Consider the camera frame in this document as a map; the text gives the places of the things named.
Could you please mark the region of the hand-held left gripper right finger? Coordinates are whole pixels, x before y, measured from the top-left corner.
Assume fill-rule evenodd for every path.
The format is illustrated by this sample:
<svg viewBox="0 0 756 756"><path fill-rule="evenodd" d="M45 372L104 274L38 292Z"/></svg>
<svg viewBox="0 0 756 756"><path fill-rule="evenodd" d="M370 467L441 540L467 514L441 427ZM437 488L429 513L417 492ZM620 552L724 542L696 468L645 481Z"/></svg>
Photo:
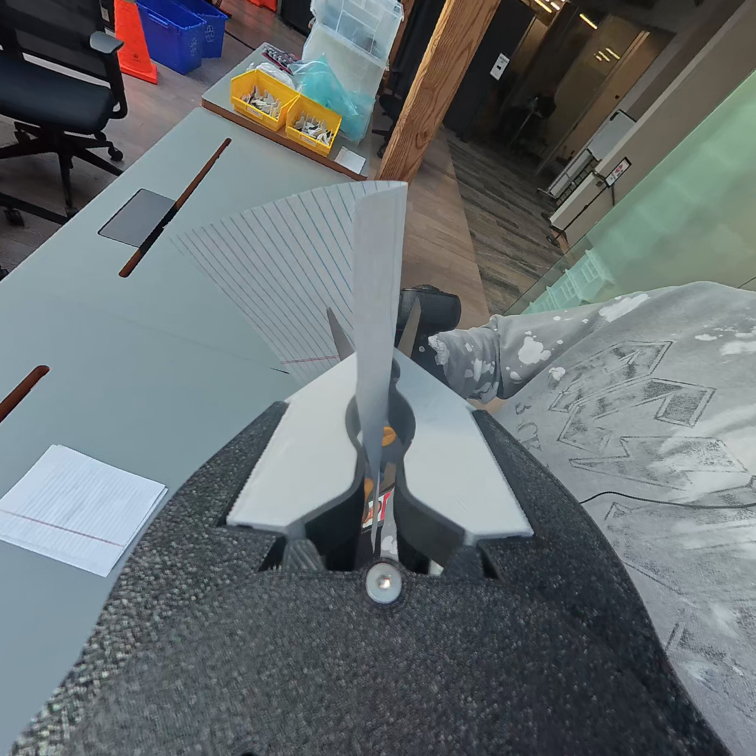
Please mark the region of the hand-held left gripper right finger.
<svg viewBox="0 0 756 756"><path fill-rule="evenodd" d="M445 567L459 547L532 537L473 407L398 350L394 362L392 399L411 434L396 479L401 539Z"/></svg>

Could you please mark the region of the white whiteboard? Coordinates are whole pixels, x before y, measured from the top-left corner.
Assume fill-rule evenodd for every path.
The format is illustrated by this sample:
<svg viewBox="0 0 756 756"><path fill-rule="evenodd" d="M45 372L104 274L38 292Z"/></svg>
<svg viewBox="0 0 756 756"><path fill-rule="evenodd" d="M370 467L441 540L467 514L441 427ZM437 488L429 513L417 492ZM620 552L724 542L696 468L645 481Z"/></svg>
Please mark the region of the white whiteboard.
<svg viewBox="0 0 756 756"><path fill-rule="evenodd" d="M614 111L587 144L593 158L599 162L604 160L635 124L635 119L623 110Z"/></svg>

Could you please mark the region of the person's right forearm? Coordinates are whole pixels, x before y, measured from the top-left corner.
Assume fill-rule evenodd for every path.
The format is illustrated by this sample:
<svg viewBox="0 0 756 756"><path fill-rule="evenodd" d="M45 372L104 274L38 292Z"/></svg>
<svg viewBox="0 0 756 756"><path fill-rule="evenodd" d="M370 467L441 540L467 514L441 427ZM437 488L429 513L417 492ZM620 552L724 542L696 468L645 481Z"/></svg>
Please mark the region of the person's right forearm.
<svg viewBox="0 0 756 756"><path fill-rule="evenodd" d="M493 315L482 326L430 335L426 361L432 375L464 400L506 399L511 385L501 363L503 323Z"/></svg>

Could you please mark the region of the clear plastic drawer unit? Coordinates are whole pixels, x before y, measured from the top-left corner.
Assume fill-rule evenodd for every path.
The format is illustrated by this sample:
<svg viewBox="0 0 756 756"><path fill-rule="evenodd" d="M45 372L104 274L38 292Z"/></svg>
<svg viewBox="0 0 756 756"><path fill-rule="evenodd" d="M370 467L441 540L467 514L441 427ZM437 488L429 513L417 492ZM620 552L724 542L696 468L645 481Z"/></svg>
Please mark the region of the clear plastic drawer unit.
<svg viewBox="0 0 756 756"><path fill-rule="evenodd" d="M314 22L302 60L325 58L347 92L373 102L404 18L402 3L312 1L310 9Z"/></svg>

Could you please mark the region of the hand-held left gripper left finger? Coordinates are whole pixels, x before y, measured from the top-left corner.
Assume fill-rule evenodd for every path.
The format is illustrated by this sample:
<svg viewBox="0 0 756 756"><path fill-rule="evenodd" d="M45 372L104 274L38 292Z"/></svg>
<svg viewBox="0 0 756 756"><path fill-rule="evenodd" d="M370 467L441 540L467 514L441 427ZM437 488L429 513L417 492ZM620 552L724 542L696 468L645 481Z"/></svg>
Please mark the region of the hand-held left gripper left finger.
<svg viewBox="0 0 756 756"><path fill-rule="evenodd" d="M308 540L326 569L355 569L365 505L356 383L353 354L286 400L227 526Z"/></svg>

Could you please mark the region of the grey scissors orange pivot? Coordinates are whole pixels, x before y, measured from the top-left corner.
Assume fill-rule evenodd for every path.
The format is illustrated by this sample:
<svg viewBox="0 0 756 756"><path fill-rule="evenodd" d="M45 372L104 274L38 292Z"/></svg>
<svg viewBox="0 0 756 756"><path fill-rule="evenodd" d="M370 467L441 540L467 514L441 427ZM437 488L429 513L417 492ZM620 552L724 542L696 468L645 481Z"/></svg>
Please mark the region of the grey scissors orange pivot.
<svg viewBox="0 0 756 756"><path fill-rule="evenodd" d="M338 359L343 361L350 355L354 354L354 347L345 334L344 329L331 307L326 307L326 317L330 326L330 332L334 340ZM415 420L413 419L410 404L398 391L398 381L401 377L401 370L396 359L392 360L391 368L385 425L390 427L395 433L402 449L402 454L406 454L407 449L411 447L413 434L416 429Z"/></svg>

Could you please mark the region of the white lined paper sheet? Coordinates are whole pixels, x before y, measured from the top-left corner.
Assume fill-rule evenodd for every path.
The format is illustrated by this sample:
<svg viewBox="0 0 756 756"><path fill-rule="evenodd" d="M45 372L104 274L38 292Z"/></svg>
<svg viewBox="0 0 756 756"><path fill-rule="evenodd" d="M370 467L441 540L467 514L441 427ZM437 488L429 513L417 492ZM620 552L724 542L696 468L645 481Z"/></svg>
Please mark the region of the white lined paper sheet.
<svg viewBox="0 0 756 756"><path fill-rule="evenodd" d="M404 182L319 187L174 239L300 389L341 362L326 317L332 308L357 358L354 406L365 477L374 482L395 351L407 194Z"/></svg>

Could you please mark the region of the black mesh office chair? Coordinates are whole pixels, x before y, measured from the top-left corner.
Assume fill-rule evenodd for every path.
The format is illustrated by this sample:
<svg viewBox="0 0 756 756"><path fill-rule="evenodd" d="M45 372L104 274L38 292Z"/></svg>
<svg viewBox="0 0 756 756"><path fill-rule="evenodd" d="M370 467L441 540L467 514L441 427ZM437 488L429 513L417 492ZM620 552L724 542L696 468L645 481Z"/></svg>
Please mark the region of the black mesh office chair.
<svg viewBox="0 0 756 756"><path fill-rule="evenodd" d="M20 213L64 224L77 210L70 171L74 157L119 176L122 151L104 134L128 112L118 52L98 1L1 2L1 114L14 121L16 143L1 158L55 154L65 215L2 195L12 224Z"/></svg>

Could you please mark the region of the yellow parts bin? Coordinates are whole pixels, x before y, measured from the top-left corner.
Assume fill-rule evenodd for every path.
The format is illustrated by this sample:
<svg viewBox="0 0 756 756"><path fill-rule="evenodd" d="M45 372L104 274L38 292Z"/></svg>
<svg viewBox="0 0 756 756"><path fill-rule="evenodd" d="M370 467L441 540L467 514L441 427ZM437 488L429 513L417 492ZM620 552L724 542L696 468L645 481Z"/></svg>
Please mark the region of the yellow parts bin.
<svg viewBox="0 0 756 756"><path fill-rule="evenodd" d="M259 68L235 76L230 84L233 109L258 126L279 132L299 93Z"/></svg>
<svg viewBox="0 0 756 756"><path fill-rule="evenodd" d="M289 108L285 132L298 145L326 157L334 146L342 120L333 110L298 94Z"/></svg>

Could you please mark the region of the person's grey sweatshirt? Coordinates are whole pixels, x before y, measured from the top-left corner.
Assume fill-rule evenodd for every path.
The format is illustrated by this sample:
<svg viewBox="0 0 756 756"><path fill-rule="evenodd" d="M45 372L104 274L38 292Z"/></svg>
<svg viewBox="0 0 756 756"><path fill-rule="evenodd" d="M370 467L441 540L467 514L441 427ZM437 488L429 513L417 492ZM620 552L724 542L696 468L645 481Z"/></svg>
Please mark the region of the person's grey sweatshirt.
<svg viewBox="0 0 756 756"><path fill-rule="evenodd" d="M503 317L496 414L584 502L733 754L755 751L754 313L698 282Z"/></svg>

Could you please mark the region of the large orange traffic cone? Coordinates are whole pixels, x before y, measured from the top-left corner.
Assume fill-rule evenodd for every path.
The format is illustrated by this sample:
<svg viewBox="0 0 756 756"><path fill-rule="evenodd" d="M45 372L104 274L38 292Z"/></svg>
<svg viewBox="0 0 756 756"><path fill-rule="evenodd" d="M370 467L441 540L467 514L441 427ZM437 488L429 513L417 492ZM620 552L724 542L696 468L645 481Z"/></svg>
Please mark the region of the large orange traffic cone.
<svg viewBox="0 0 756 756"><path fill-rule="evenodd" d="M118 51L121 71L128 76L158 84L158 72L150 59L145 32L135 1L113 1L115 34L123 46Z"/></svg>

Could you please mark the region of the floor sign stand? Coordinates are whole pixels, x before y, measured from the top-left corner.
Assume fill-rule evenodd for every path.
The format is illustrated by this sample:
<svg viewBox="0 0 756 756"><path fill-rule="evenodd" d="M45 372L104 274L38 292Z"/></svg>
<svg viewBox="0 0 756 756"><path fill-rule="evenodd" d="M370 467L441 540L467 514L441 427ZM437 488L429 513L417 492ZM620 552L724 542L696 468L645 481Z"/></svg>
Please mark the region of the floor sign stand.
<svg viewBox="0 0 756 756"><path fill-rule="evenodd" d="M622 175L624 175L629 170L630 166L631 162L626 156L619 161L619 163L610 171L607 176L595 173L595 176L597 178L597 187L600 189L600 191L608 190L610 192L611 207L614 207L617 204L615 185L618 182L619 178L621 178Z"/></svg>

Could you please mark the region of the wood-edged side table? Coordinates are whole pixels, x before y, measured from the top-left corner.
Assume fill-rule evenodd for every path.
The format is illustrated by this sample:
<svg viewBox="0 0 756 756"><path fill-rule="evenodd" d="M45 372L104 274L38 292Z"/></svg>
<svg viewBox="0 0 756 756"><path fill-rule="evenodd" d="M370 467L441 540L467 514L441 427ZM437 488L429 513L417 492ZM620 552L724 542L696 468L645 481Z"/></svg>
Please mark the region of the wood-edged side table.
<svg viewBox="0 0 756 756"><path fill-rule="evenodd" d="M246 72L247 68L251 64L257 64L266 60L263 55L263 51L268 46L268 43L263 43L260 48L257 48L251 52L246 58L244 58L238 65L236 65L229 73L222 77L221 80L212 85L202 94L201 104L202 107L210 112L233 122L248 131L254 132L261 137L264 137L274 143L292 151L311 161L315 161L320 165L324 165L335 172L346 175L347 177L355 181L366 181L369 178L373 178L374 171L371 169L371 158L375 157L373 150L371 149L371 133L368 132L365 138L360 143L354 143L345 139L343 130L340 129L335 137L334 146L328 156L320 156L316 152L309 150L307 147L292 141L285 132L285 127L281 127L278 132L272 132L266 127L258 125L252 119L237 112L232 105L231 98L231 83L232 79L242 75ZM348 152L354 153L360 156L364 163L358 171L351 170L348 165L342 165L336 162L336 157L339 156L341 149L345 149Z"/></svg>

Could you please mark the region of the stack of lined paper sheets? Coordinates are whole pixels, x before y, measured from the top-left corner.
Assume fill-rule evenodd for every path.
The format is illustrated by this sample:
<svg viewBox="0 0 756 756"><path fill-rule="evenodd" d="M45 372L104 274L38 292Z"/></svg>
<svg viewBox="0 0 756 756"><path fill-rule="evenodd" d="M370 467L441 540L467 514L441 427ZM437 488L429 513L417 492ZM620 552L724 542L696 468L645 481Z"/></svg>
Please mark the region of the stack of lined paper sheets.
<svg viewBox="0 0 756 756"><path fill-rule="evenodd" d="M1 540L107 577L168 488L51 445L1 499Z"/></svg>

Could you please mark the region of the blue recycling bin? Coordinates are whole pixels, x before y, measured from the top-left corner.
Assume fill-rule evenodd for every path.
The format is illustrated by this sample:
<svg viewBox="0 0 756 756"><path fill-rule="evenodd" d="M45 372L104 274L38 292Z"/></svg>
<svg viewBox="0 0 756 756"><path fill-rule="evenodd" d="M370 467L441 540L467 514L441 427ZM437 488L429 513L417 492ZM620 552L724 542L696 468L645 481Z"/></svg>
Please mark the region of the blue recycling bin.
<svg viewBox="0 0 756 756"><path fill-rule="evenodd" d="M150 59L186 74L202 64L204 19L174 1L137 1Z"/></svg>
<svg viewBox="0 0 756 756"><path fill-rule="evenodd" d="M202 57L216 59L222 56L225 24L228 16L220 10L216 2L177 1L189 12L200 17L204 24Z"/></svg>

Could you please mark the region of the grey desk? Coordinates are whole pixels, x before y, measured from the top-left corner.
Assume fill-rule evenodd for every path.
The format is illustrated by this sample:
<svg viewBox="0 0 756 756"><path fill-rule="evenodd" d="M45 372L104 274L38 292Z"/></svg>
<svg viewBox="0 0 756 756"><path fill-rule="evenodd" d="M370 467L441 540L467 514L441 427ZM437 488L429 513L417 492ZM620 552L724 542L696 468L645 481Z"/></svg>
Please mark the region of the grey desk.
<svg viewBox="0 0 756 756"><path fill-rule="evenodd" d="M273 541L217 524L247 430L302 383L173 238L348 182L194 109L2 281L2 497L51 445L164 484L107 577L2 542L2 754L61 754L165 627ZM146 188L175 204L137 249L98 235Z"/></svg>

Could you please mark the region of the teal plastic bag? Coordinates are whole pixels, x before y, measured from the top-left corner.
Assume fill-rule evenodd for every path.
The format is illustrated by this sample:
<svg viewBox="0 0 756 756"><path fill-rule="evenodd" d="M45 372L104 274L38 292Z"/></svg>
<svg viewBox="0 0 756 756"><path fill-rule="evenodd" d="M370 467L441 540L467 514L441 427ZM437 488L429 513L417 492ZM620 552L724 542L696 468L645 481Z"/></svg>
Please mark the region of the teal plastic bag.
<svg viewBox="0 0 756 756"><path fill-rule="evenodd" d="M295 61L289 65L296 90L342 117L340 133L360 143L371 123L373 101L356 91L347 90L337 79L324 55L315 60Z"/></svg>

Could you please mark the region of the wooden pillar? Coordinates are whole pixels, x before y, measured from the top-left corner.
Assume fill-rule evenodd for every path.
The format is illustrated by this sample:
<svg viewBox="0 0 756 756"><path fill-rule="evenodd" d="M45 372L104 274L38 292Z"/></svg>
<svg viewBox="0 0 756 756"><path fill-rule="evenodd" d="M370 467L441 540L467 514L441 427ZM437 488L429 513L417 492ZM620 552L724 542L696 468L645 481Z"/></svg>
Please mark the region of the wooden pillar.
<svg viewBox="0 0 756 756"><path fill-rule="evenodd" d="M447 1L404 101L377 181L411 183L454 99L498 1Z"/></svg>

